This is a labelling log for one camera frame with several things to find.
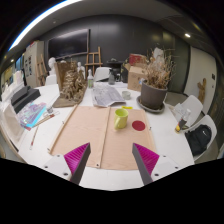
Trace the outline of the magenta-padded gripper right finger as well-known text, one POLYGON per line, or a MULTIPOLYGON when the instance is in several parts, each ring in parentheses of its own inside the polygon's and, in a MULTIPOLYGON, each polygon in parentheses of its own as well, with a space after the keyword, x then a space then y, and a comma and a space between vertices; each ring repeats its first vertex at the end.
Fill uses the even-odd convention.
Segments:
POLYGON ((168 156, 159 155, 137 143, 132 146, 132 154, 144 185, 180 170, 180 166, 168 156))

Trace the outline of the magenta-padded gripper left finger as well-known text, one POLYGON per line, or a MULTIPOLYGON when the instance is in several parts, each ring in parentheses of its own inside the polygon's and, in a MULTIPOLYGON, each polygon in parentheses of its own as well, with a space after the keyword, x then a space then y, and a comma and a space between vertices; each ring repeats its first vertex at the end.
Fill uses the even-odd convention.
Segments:
POLYGON ((78 185, 81 181, 90 153, 90 144, 86 143, 65 155, 54 155, 42 168, 45 171, 78 185))

